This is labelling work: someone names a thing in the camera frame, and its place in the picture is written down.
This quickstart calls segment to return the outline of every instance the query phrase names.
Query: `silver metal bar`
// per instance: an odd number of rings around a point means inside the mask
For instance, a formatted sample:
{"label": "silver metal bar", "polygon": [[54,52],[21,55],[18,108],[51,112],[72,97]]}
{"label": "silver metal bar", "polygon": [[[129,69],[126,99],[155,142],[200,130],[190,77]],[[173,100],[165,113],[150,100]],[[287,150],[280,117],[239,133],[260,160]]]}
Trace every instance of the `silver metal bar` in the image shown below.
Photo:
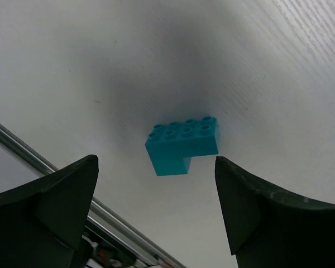
{"label": "silver metal bar", "polygon": [[[58,171],[58,168],[1,124],[0,144],[40,175]],[[95,197],[90,205],[88,220],[148,265],[156,265],[158,260],[164,260],[173,268],[186,268]]]}

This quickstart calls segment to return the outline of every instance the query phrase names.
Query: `stacked lego bricks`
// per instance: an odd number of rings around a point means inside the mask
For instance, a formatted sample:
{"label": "stacked lego bricks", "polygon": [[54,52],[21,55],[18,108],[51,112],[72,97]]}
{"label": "stacked lego bricks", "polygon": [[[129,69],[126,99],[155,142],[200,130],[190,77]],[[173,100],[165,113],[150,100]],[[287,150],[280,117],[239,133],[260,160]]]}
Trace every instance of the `stacked lego bricks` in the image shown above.
{"label": "stacked lego bricks", "polygon": [[214,117],[156,125],[145,143],[157,176],[187,174],[191,157],[218,154]]}

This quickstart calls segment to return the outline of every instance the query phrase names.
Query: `blue lego brick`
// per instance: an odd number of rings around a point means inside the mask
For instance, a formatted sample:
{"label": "blue lego brick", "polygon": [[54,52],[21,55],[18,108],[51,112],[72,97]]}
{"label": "blue lego brick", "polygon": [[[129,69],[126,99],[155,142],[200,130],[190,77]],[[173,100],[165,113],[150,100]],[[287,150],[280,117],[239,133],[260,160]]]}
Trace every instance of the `blue lego brick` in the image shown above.
{"label": "blue lego brick", "polygon": [[150,158],[218,154],[218,125],[214,117],[156,125],[145,143]]}
{"label": "blue lego brick", "polygon": [[214,117],[156,125],[145,143],[157,176],[189,171],[191,157],[218,154],[218,125]]}
{"label": "blue lego brick", "polygon": [[184,175],[189,172],[191,157],[150,159],[157,176]]}

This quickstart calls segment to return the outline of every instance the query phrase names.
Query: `table surface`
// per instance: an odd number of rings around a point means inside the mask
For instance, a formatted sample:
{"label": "table surface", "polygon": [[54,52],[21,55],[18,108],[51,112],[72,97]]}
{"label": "table surface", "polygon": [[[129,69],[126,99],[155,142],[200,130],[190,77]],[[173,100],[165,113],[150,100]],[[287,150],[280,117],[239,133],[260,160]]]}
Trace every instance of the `table surface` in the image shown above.
{"label": "table surface", "polygon": [[0,123],[187,267],[236,267],[214,156],[156,177],[157,123],[212,115],[220,155],[335,203],[335,1],[0,1]]}

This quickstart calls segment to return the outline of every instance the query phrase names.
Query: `white surface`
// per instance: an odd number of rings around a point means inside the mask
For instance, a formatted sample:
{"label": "white surface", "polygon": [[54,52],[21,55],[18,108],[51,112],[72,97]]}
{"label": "white surface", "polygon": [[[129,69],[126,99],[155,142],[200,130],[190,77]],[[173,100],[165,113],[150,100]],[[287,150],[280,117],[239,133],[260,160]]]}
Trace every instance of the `white surface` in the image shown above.
{"label": "white surface", "polygon": [[1,0],[0,122],[188,267],[236,267],[214,157],[157,178],[159,122],[211,114],[221,155],[335,203],[335,0]]}
{"label": "white surface", "polygon": [[36,173],[0,146],[0,193],[37,178]]}

